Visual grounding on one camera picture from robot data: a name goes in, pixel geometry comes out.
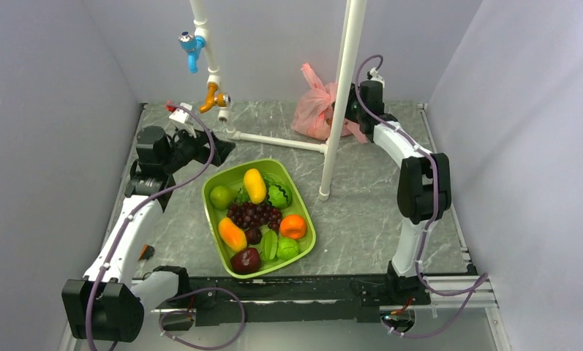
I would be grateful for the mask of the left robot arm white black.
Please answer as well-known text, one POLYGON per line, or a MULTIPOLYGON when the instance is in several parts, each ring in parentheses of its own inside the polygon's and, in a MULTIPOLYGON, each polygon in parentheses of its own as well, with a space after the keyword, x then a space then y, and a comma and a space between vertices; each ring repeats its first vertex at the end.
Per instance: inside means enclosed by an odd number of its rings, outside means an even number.
POLYGON ((174 173, 190 162, 220 166, 235 149, 213 132, 162 127, 141 129, 135 139, 136 160, 129 171, 121 213, 99 256, 80 279, 66 281, 61 297, 76 339, 132 342, 145 314, 158 305, 185 305, 191 297, 186 268, 163 265, 133 284, 136 265, 148 237, 165 212, 174 173))

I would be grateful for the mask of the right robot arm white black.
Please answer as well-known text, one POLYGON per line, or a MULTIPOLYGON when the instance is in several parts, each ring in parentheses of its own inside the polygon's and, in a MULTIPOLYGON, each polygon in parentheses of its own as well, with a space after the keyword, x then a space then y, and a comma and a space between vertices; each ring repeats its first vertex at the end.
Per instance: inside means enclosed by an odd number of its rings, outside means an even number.
POLYGON ((422 289, 418 272, 424 247, 435 224, 451 206, 449 160, 444 153, 435 154, 421 146, 393 115, 385 112, 380 81, 351 85, 346 117, 399 167, 396 201, 405 220, 388 264, 384 293, 390 302, 402 303, 412 292, 422 289))

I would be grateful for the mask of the pink plastic bag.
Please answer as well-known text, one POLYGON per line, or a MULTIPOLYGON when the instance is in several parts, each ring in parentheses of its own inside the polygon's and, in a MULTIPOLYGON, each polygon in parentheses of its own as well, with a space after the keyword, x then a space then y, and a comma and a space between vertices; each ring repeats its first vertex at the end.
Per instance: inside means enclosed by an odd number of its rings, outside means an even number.
POLYGON ((309 90, 296 104, 291 127, 301 135, 326 141, 332 131, 338 84, 324 84, 308 63, 301 66, 301 72, 309 90))

